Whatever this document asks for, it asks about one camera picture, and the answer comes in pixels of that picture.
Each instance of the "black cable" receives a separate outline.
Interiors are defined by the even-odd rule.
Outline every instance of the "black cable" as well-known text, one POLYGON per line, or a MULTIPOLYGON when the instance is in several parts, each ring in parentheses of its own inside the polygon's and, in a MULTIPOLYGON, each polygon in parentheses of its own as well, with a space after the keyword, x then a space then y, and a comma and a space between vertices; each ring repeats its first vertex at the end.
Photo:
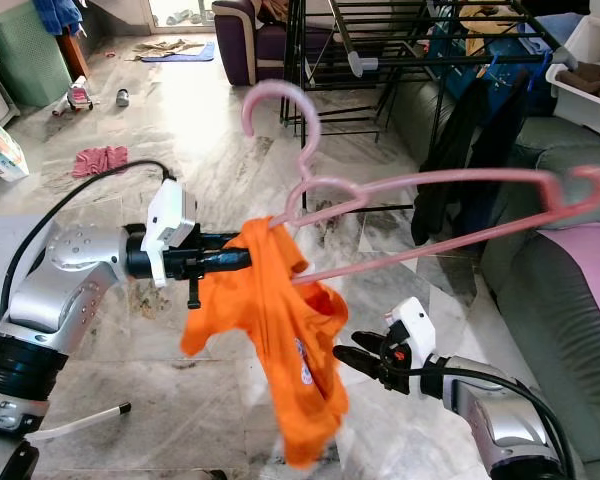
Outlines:
POLYGON ((415 377, 415 376, 444 376, 444 375, 455 375, 458 377, 467 377, 467 378, 477 378, 479 380, 486 380, 491 383, 495 383, 503 388, 511 390, 514 393, 517 393, 523 398, 529 400, 536 411, 542 417, 546 418, 547 421, 551 425, 551 429, 547 429, 547 434, 553 443, 553 446, 556 449, 556 453, 562 465, 564 465, 566 469, 566 475, 570 480, 575 480, 575 466, 573 463, 573 456, 571 455, 571 451, 569 450, 569 442, 567 439, 567 435, 562 428, 560 420, 556 417, 556 414, 553 413, 547 404, 545 404, 540 398, 531 393, 526 388, 523 388, 513 382, 500 378, 496 375, 491 375, 488 373, 478 372, 475 370, 467 370, 464 368, 450 368, 450 367, 427 367, 425 368, 397 368, 389 363, 387 360, 389 356, 387 352, 389 350, 389 345, 392 343, 389 338, 385 338, 380 345, 380 361, 382 365, 389 371, 398 375, 405 375, 407 377, 415 377))
POLYGON ((18 267, 18 262, 24 255, 24 252, 27 250, 27 247, 31 243, 31 241, 35 238, 35 236, 40 233, 40 230, 51 220, 58 211, 64 207, 69 201, 78 195, 82 190, 87 188, 94 182, 101 180, 105 177, 113 175, 114 173, 122 172, 127 168, 137 167, 139 165, 157 165, 162 169, 162 181, 164 182, 166 179, 175 180, 175 177, 171 175, 169 169, 162 163, 156 160, 137 160, 135 162, 129 162, 126 165, 121 165, 116 168, 112 168, 111 170, 107 170, 106 172, 99 173, 94 175, 86 182, 78 185, 76 188, 71 190, 62 200, 60 200, 56 205, 47 212, 47 214, 40 220, 35 227, 31 229, 29 234, 22 241, 16 253, 13 254, 13 258, 11 259, 11 263, 9 264, 9 268, 7 268, 7 273, 4 276, 4 282, 2 283, 2 294, 0 296, 0 319, 4 316, 7 309, 9 308, 9 297, 11 294, 11 284, 13 283, 13 276, 16 273, 16 268, 18 267))

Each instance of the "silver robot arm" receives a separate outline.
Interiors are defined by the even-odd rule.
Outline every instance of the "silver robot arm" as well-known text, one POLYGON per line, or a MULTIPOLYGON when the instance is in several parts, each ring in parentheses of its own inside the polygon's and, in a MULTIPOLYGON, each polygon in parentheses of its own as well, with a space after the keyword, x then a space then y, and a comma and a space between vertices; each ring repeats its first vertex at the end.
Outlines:
POLYGON ((447 410, 471 427, 482 463, 492 479, 567 478, 547 426, 528 398, 494 381, 460 372, 485 374, 520 386, 520 390, 526 388, 491 365, 458 356, 438 356, 435 329, 415 297, 394 308, 385 320, 389 326, 387 336, 354 332, 352 339, 364 350, 339 345, 334 348, 335 356, 377 378, 389 390, 442 400, 447 410), (409 376, 406 372, 411 369, 419 374, 409 376), (446 373, 445 369, 458 374, 446 373))
POLYGON ((149 205, 146 226, 73 226, 41 252, 0 322, 0 480, 31 476, 38 451, 24 436, 40 428, 56 376, 111 286, 128 277, 151 278, 158 287, 167 278, 189 280, 188 305, 196 308, 205 273, 251 264, 245 249, 220 251, 235 233, 201 233, 194 209, 168 179, 149 205))
POLYGON ((14 292, 0 322, 0 479, 28 478, 57 373, 79 345, 105 292, 126 281, 123 229, 72 227, 55 236, 14 292))

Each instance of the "gray sofa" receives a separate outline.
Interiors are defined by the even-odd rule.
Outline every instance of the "gray sofa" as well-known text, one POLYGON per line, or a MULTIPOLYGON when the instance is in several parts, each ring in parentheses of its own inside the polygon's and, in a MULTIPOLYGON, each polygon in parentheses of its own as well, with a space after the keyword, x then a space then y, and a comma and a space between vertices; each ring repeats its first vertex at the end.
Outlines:
MULTIPOLYGON (((419 162, 428 152, 437 93, 436 85, 427 83, 403 84, 397 94, 393 124, 419 162)), ((443 105, 442 124, 454 102, 445 97, 443 105)), ((600 164, 600 137, 559 118, 529 118, 508 159, 508 166, 559 176, 583 164, 600 164)), ((565 188, 576 201, 587 187, 571 182, 565 188)), ((506 184, 500 188, 492 223, 539 211, 535 187, 506 184)), ((558 226, 591 221, 600 221, 600 210, 558 226)), ((526 231, 489 241, 481 269, 587 476, 600 480, 600 310, 580 267, 557 244, 526 231)))

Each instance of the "orange shirt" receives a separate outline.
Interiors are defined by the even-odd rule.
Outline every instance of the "orange shirt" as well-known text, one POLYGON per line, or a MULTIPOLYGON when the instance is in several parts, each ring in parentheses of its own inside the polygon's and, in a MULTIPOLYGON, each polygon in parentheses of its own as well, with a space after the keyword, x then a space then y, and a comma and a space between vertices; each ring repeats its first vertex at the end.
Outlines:
POLYGON ((287 463, 308 467, 348 408, 331 352, 348 312, 326 286, 291 284, 307 262, 284 226, 268 225, 269 218, 250 220, 226 245, 247 247, 252 266, 205 276, 202 308, 190 312, 181 348, 194 355, 215 333, 245 330, 269 381, 287 463))

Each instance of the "marble floor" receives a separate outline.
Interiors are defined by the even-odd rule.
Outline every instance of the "marble floor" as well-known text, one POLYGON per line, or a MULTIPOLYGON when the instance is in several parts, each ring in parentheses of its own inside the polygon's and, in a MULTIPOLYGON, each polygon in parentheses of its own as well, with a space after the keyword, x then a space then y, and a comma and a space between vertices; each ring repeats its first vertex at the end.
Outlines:
MULTIPOLYGON (((112 40, 90 58, 97 99, 92 112, 55 118, 45 108, 10 125, 31 175, 13 184, 0 180, 0 215, 45 212, 81 182, 70 175, 76 152, 105 145, 126 145, 131 160, 155 158, 172 168, 195 195, 196 220, 205 231, 236 230, 249 218, 282 209, 298 182, 291 159, 300 147, 291 129, 278 124, 279 103, 258 105, 255 137, 246 138, 240 125, 246 90, 227 83, 219 55, 210 63, 126 61, 141 40, 112 40), (105 57, 111 49, 117 55, 105 57), (126 109, 115 105, 119 88, 130 93, 126 109)), ((314 168, 357 181, 417 170, 391 132, 377 144, 371 135, 323 137, 314 168)), ((57 221, 144 221, 159 179, 151 168, 106 179, 77 197, 57 221)), ((408 202, 413 192, 394 197, 379 201, 408 202)), ((316 208, 337 198, 317 191, 309 200, 316 208)), ((408 211, 344 215, 301 229, 296 240, 318 269, 413 248, 408 211)), ((424 257, 328 283, 349 305, 343 343, 357 329, 381 331, 383 314, 416 296, 436 326, 440 353, 490 361, 534 382, 470 256, 424 257)), ((179 351, 186 298, 184 284, 157 290, 148 281, 107 293, 79 351, 59 375, 43 426, 127 400, 133 411, 36 444, 36 479, 195 479, 201 470, 218 468, 233 479, 487 478, 460 418, 437 401, 388 392, 347 367, 341 369, 350 396, 344 426, 311 470, 289 468, 266 379, 246 335, 213 337, 193 359, 179 351)))

